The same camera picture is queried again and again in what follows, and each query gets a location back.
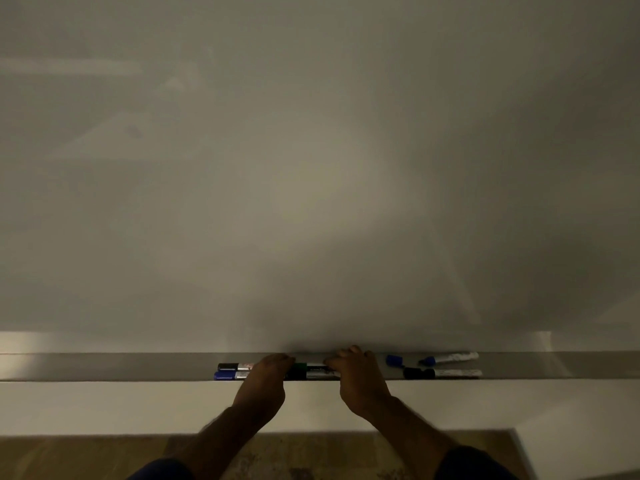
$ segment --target forearm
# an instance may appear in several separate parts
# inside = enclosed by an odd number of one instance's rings
[[[373,401],[366,419],[420,480],[432,479],[445,455],[458,445],[390,395]]]
[[[231,406],[174,457],[187,465],[197,480],[218,479],[264,424],[259,408]]]

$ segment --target dark blue sleeve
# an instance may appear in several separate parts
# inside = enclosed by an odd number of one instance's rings
[[[518,480],[515,475],[484,451],[471,446],[459,446],[447,453],[436,471],[434,480]]]
[[[184,463],[174,458],[160,458],[140,468],[127,480],[195,480]]]

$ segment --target tiled floor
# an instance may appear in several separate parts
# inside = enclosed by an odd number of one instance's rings
[[[507,431],[457,431],[520,478],[527,475]],[[187,436],[0,438],[0,479],[121,480],[171,454]],[[257,435],[233,461],[226,480],[405,480],[410,476],[375,433]]]

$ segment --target person's right arm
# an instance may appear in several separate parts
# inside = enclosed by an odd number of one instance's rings
[[[349,409],[379,430],[416,478],[430,480],[436,473],[437,479],[515,478],[486,453],[460,447],[392,396],[372,352],[351,346],[324,363],[340,372],[340,396]]]

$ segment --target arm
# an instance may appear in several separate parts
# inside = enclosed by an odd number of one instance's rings
[[[389,393],[372,352],[357,346],[324,361],[340,372],[340,396],[391,443],[418,479],[432,479],[447,453],[458,446]]]
[[[171,459],[156,460],[129,480],[217,480],[240,449],[284,403],[283,380],[295,359],[274,354],[255,364],[233,405]]]

